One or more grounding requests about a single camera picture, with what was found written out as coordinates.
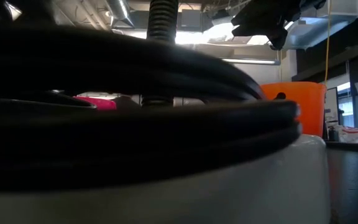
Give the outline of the fluorescent tube light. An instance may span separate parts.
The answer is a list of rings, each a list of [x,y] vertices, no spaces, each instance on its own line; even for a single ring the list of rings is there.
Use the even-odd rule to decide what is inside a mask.
[[[276,61],[276,60],[256,60],[256,59],[238,59],[238,58],[222,58],[222,60],[228,63],[280,65],[280,61]]]

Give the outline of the grey ceiling box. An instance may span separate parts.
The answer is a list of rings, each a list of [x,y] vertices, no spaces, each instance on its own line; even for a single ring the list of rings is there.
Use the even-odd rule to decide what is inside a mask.
[[[199,10],[183,9],[181,11],[180,27],[184,30],[200,31],[202,28],[202,13]]]

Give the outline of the framed white board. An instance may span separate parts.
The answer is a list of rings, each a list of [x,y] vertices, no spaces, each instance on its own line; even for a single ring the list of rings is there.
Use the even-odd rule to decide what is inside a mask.
[[[325,122],[329,125],[339,124],[339,107],[337,102],[337,88],[327,89],[324,101]]]

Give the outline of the round silver air duct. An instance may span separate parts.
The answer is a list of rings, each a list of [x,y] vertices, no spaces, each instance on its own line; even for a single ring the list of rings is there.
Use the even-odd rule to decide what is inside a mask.
[[[117,22],[123,22],[129,27],[134,27],[130,18],[130,7],[126,0],[106,0],[108,10],[111,14],[111,26]]]

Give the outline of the silver rectangular ventilation duct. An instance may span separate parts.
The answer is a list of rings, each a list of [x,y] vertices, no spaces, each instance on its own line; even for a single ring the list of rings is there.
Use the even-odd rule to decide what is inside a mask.
[[[282,49],[296,50],[313,47],[357,18],[358,0],[326,0],[322,8],[307,9],[301,13],[297,21],[285,23],[288,35]],[[272,49],[272,44],[268,39],[267,44]]]

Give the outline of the white red-striped bag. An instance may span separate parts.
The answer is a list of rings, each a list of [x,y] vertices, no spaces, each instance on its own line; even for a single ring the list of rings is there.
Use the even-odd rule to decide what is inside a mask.
[[[338,138],[343,143],[358,143],[358,128],[349,126],[335,125],[338,132]]]

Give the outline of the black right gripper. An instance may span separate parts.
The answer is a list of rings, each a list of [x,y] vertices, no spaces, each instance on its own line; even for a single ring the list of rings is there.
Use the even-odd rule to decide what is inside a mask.
[[[264,35],[272,44],[272,49],[281,50],[288,31],[286,22],[297,21],[307,9],[320,9],[326,0],[250,0],[235,17],[231,24],[235,37]]]

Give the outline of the orange pumpkin bucket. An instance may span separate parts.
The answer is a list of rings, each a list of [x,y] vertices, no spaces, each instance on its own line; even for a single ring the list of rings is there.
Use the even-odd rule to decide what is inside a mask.
[[[261,85],[269,100],[284,99],[300,106],[298,121],[303,134],[323,137],[326,86],[314,82],[281,82]]]

